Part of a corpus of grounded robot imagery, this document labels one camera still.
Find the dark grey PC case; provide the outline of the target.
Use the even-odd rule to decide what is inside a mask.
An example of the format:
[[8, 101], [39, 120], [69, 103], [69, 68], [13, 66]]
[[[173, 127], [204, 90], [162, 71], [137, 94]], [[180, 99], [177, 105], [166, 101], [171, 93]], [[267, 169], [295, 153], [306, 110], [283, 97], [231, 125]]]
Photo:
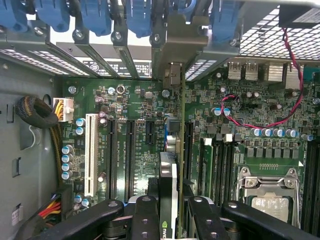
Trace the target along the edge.
[[[156, 11], [184, 14], [190, 3], [190, 0], [151, 0], [152, 33], [137, 38], [127, 26], [126, 0], [107, 1], [111, 34], [126, 31], [132, 59], [151, 63], [153, 14]], [[208, 43], [185, 70], [185, 86], [230, 63], [241, 66], [287, 63], [296, 69], [299, 89], [303, 90], [301, 66], [320, 66], [320, 0], [236, 1], [240, 2], [240, 8], [234, 39], [216, 43], [210, 24], [213, 0], [196, 0], [193, 10], [203, 7], [208, 10], [209, 24], [201, 27]], [[53, 98], [67, 98], [64, 94], [67, 80], [149, 81], [160, 82], [163, 86], [162, 79], [153, 78], [152, 70], [150, 78], [102, 75], [97, 78], [78, 75], [53, 63], [48, 58], [46, 41], [76, 59], [90, 58], [73, 39], [75, 29], [87, 29], [81, 0], [66, 0], [70, 14], [66, 32], [56, 32], [39, 19], [35, 0], [21, 2], [26, 11], [27, 31], [15, 32], [0, 25], [0, 240], [28, 240], [90, 208], [72, 214], [73, 187], [63, 180], [63, 125], [66, 122], [59, 122], [54, 114]], [[185, 16], [190, 24], [191, 15]], [[120, 59], [111, 34], [96, 36], [89, 30], [89, 43], [103, 59]], [[181, 190], [181, 226], [176, 237], [168, 240], [198, 240], [189, 236], [188, 199], [199, 196], [207, 198], [211, 204], [214, 202], [202, 195], [184, 196], [184, 180]]]

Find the grey power supply unit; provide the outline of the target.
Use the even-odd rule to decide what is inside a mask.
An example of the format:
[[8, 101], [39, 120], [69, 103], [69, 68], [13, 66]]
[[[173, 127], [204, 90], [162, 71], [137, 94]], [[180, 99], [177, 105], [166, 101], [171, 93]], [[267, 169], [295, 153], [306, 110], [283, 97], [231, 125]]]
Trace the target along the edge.
[[[77, 60], [85, 64], [87, 67], [97, 72], [101, 76], [110, 77], [111, 75], [97, 62], [89, 57], [77, 57]], [[117, 58], [104, 59], [120, 77], [131, 77], [125, 64]], [[140, 78], [150, 78], [152, 76], [152, 64], [150, 60], [133, 60], [136, 71]]]

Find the white expansion slot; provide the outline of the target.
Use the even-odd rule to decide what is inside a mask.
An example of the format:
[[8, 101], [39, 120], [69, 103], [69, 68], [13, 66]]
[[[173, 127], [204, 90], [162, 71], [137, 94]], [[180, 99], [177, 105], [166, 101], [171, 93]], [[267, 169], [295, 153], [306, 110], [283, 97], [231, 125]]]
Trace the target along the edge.
[[98, 114], [85, 115], [84, 195], [94, 197], [98, 184]]

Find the blue expansion slot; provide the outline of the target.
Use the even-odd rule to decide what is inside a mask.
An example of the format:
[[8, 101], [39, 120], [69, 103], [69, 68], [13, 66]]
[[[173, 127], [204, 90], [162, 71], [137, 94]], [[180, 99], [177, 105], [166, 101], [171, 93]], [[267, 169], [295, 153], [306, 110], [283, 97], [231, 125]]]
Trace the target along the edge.
[[164, 115], [164, 129], [165, 133], [168, 134], [170, 132], [170, 124], [171, 121], [173, 120], [173, 115], [171, 113], [166, 113]]

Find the long black expansion slot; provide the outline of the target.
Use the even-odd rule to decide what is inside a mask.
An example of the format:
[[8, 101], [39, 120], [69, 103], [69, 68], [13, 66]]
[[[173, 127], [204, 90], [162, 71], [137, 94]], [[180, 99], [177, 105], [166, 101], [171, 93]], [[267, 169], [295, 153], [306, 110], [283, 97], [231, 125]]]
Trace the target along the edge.
[[186, 179], [191, 178], [193, 134], [194, 124], [192, 122], [186, 122], [184, 134], [184, 177]]
[[134, 194], [135, 159], [136, 159], [136, 123], [134, 120], [126, 121], [125, 144], [125, 201]]
[[117, 192], [117, 122], [115, 119], [107, 120], [106, 144], [106, 198], [115, 199]]

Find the white power connector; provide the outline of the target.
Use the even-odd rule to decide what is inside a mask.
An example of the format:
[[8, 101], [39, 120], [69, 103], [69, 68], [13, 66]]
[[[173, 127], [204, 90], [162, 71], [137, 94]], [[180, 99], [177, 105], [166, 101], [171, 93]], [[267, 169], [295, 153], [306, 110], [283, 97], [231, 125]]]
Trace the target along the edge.
[[72, 123], [74, 119], [74, 100], [70, 98], [53, 98], [53, 113], [58, 121], [62, 123]]

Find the metal CPU socket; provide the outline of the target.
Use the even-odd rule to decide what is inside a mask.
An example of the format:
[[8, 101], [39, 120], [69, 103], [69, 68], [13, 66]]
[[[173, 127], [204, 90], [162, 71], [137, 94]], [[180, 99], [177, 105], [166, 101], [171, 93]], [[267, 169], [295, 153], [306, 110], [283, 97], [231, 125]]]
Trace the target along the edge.
[[254, 197], [282, 197], [289, 199], [286, 223], [300, 228], [300, 180], [297, 170], [290, 168], [284, 175], [252, 174], [248, 167], [238, 173], [234, 199], [251, 206]]

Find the short black expansion slot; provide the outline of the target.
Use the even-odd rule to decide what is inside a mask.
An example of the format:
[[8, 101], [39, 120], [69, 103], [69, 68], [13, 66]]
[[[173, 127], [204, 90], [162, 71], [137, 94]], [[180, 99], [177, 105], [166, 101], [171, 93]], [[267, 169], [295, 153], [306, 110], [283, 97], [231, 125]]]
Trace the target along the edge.
[[145, 123], [145, 143], [153, 145], [155, 142], [155, 122], [147, 120]]

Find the green motherboard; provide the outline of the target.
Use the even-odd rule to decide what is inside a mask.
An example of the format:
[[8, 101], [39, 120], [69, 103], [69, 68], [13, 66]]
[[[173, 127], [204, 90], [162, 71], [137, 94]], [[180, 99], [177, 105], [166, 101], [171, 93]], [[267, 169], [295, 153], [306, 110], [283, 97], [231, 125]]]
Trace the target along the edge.
[[[184, 196], [201, 196], [201, 141], [211, 138], [212, 198], [220, 206], [235, 200], [238, 174], [282, 176], [297, 171], [300, 227], [320, 236], [320, 66], [301, 66], [304, 87], [289, 63], [257, 65], [238, 62], [185, 89], [186, 122], [193, 123], [190, 179], [184, 177]], [[72, 123], [62, 129], [62, 178], [73, 188], [71, 213], [78, 214], [106, 200], [107, 126], [115, 119], [116, 196], [125, 201], [127, 120], [135, 121], [133, 196], [156, 194], [161, 153], [174, 153], [178, 136], [176, 100], [157, 81], [90, 80], [72, 78], [63, 92], [74, 100]], [[97, 191], [85, 196], [86, 114], [98, 114]], [[165, 133], [165, 114], [172, 114]], [[154, 121], [154, 144], [146, 144], [146, 121]]]

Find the grey metal slot cover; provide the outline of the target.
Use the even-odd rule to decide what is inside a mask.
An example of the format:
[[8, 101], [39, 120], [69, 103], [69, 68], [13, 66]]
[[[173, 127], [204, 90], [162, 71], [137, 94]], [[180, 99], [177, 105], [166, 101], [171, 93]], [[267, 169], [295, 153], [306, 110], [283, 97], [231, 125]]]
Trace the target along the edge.
[[72, 73], [78, 74], [79, 76], [101, 78], [96, 71], [92, 70], [50, 41], [46, 41], [45, 45], [47, 47], [48, 58], [50, 61], [53, 61], [53, 63], [67, 70], [71, 70]]
[[161, 59], [162, 48], [164, 46], [163, 38], [160, 33], [153, 33], [149, 38], [151, 44], [151, 70], [154, 79], [161, 78]]
[[111, 41], [113, 43], [113, 48], [115, 52], [124, 63], [130, 76], [133, 79], [139, 79], [140, 78], [139, 74], [137, 72], [131, 52], [128, 48], [128, 32], [127, 31], [120, 32], [118, 30], [115, 30], [111, 34]]
[[90, 45], [90, 31], [88, 29], [75, 29], [72, 33], [74, 44], [88, 57], [100, 65], [113, 78], [119, 74], [103, 59], [103, 57]]

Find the silver installed CPU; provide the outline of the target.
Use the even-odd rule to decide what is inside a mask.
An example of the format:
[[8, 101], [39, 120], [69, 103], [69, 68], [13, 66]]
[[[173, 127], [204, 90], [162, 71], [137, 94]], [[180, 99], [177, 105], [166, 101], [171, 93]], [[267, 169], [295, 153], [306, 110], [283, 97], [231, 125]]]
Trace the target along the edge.
[[256, 196], [252, 199], [251, 206], [283, 222], [289, 219], [290, 201], [285, 197]]

